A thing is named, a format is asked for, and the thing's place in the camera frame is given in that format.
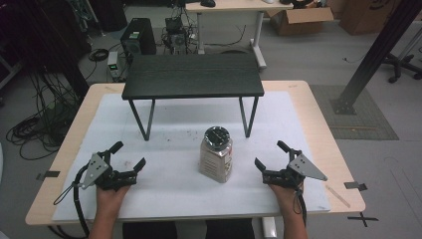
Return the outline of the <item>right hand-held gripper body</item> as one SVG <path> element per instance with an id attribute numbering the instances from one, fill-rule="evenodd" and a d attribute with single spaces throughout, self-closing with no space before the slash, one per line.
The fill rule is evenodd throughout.
<path id="1" fill-rule="evenodd" d="M 300 150 L 288 149 L 289 163 L 279 171 L 268 170 L 262 165 L 264 184 L 278 185 L 298 190 L 307 177 L 327 181 L 327 176 L 317 168 Z"/>

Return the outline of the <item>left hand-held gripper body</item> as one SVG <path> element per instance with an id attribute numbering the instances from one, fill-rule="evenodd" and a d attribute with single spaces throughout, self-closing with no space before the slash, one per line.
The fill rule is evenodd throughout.
<path id="1" fill-rule="evenodd" d="M 85 178 L 81 184 L 82 189 L 98 186 L 102 190 L 118 191 L 120 188 L 136 184 L 137 169 L 119 172 L 110 165 L 110 157 L 115 150 L 106 150 L 93 153 L 88 162 Z"/>

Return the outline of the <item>clear jar with black lid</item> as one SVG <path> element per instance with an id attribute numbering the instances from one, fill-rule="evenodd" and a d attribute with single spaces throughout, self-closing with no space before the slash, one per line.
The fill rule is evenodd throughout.
<path id="1" fill-rule="evenodd" d="M 225 183 L 232 170 L 233 140 L 227 129 L 211 126 L 200 145 L 199 171 L 213 180 Z"/>

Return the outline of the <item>person's left hand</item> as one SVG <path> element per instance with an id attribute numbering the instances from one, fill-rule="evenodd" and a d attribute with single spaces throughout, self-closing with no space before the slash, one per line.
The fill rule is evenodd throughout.
<path id="1" fill-rule="evenodd" d="M 116 219 L 128 191 L 129 186 L 124 186 L 118 191 L 98 187 L 96 219 Z"/>

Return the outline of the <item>person's right hand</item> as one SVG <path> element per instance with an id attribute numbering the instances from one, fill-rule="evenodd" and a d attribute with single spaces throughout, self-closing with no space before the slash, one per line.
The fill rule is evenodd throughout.
<path id="1" fill-rule="evenodd" d="M 280 212 L 288 222 L 302 222 L 303 211 L 297 193 L 291 188 L 284 188 L 270 184 L 269 187 L 274 192 Z"/>

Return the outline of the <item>light wooden table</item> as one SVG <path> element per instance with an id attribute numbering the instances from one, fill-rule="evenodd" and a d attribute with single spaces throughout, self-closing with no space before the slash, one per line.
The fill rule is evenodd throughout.
<path id="1" fill-rule="evenodd" d="M 120 94 L 123 84 L 94 84 L 80 106 L 79 111 L 50 166 L 56 171 L 56 177 L 46 178 L 32 206 L 26 215 L 29 225 L 53 225 L 52 220 L 56 207 L 54 200 L 65 185 L 65 179 L 73 164 L 83 138 L 91 124 L 100 101 L 105 94 Z M 286 91 L 290 94 L 293 105 L 303 128 L 306 142 L 317 167 L 328 176 L 324 183 L 324 192 L 333 213 L 361 212 L 366 208 L 358 189 L 348 189 L 344 185 L 353 180 L 353 176 L 341 154 L 334 137 L 318 107 L 317 101 L 309 84 L 305 81 L 264 81 L 264 90 Z M 329 185 L 339 193 L 349 204 L 344 206 L 325 186 Z"/>

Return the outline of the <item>white mat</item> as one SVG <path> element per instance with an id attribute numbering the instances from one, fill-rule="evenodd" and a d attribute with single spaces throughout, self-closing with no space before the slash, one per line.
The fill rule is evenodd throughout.
<path id="1" fill-rule="evenodd" d="M 311 153 L 293 105 L 285 91 L 267 92 L 256 101 L 250 134 L 244 133 L 240 111 L 254 103 L 246 98 L 137 101 L 106 94 L 79 147 L 66 180 L 92 157 L 120 141 L 110 159 L 113 169 L 127 171 L 141 160 L 139 173 L 119 212 L 122 219 L 181 219 L 224 216 L 254 217 L 278 213 L 272 190 L 263 183 L 254 161 L 280 170 L 288 155 L 277 143 Z M 219 183 L 199 171 L 200 143 L 207 128 L 221 125 L 233 140 L 232 171 Z"/>

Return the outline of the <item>wooden stick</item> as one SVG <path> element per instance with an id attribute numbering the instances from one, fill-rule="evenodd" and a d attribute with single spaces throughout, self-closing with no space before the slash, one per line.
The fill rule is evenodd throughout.
<path id="1" fill-rule="evenodd" d="M 332 187 L 326 185 L 325 188 L 332 193 L 334 197 L 336 197 L 344 206 L 350 208 L 350 204 L 339 194 L 337 193 Z"/>

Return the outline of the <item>grey floor mat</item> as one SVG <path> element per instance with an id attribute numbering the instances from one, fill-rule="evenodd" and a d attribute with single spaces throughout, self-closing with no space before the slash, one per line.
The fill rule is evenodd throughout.
<path id="1" fill-rule="evenodd" d="M 333 101 L 344 86 L 310 85 L 310 88 L 335 139 L 399 139 L 367 89 L 361 92 L 349 112 L 340 114 L 334 109 Z"/>

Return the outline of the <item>person's legs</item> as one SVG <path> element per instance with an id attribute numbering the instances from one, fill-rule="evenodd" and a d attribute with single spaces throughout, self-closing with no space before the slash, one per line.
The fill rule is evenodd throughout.
<path id="1" fill-rule="evenodd" d="M 122 224 L 123 239 L 255 239 L 251 218 Z"/>

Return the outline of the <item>power supply unit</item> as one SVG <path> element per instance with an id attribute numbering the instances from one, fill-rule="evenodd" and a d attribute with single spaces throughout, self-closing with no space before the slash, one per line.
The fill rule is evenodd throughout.
<path id="1" fill-rule="evenodd" d="M 110 75 L 113 78 L 118 78 L 120 76 L 121 66 L 119 62 L 118 51 L 108 52 L 107 67 Z"/>

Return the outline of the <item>black shelf riser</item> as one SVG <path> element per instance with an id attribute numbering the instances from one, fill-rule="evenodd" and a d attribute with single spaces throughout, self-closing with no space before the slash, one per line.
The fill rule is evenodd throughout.
<path id="1" fill-rule="evenodd" d="M 252 54 L 141 55 L 132 61 L 121 97 L 149 140 L 151 124 L 141 121 L 134 104 L 138 100 L 251 97 L 254 115 L 264 94 Z"/>

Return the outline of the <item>black computer tower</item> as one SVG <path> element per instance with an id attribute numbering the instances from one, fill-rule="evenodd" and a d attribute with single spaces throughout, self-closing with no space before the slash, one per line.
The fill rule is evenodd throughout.
<path id="1" fill-rule="evenodd" d="M 120 41 L 126 53 L 156 54 L 156 44 L 149 18 L 132 18 Z"/>

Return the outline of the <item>open cardboard box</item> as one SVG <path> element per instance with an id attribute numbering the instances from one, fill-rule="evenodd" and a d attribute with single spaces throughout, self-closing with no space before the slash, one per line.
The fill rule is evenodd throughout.
<path id="1" fill-rule="evenodd" d="M 279 36 L 317 34 L 322 30 L 324 22 L 333 20 L 329 7 L 271 10 L 267 14 Z"/>

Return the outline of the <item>office chair base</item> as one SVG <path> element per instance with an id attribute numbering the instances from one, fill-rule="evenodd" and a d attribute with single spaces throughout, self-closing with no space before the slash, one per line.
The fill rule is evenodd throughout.
<path id="1" fill-rule="evenodd" d="M 398 81 L 401 77 L 401 73 L 403 69 L 409 70 L 414 72 L 413 79 L 420 81 L 422 80 L 422 69 L 418 68 L 410 63 L 410 61 L 414 58 L 413 55 L 407 55 L 403 58 L 395 57 L 391 53 L 389 53 L 385 59 L 383 60 L 383 64 L 391 65 L 394 68 L 394 75 L 388 79 L 390 84 L 394 84 Z"/>

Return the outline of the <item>large cardboard box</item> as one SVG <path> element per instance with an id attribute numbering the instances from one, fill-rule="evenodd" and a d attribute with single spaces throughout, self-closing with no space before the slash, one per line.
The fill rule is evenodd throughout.
<path id="1" fill-rule="evenodd" d="M 339 26 L 349 35 L 379 33 L 401 0 L 347 0 Z"/>

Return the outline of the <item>black metal frame post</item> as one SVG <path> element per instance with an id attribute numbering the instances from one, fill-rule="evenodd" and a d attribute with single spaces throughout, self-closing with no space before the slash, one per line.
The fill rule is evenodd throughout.
<path id="1" fill-rule="evenodd" d="M 342 93 L 329 101 L 336 115 L 355 115 L 357 98 L 421 10 L 422 0 L 400 1 Z"/>

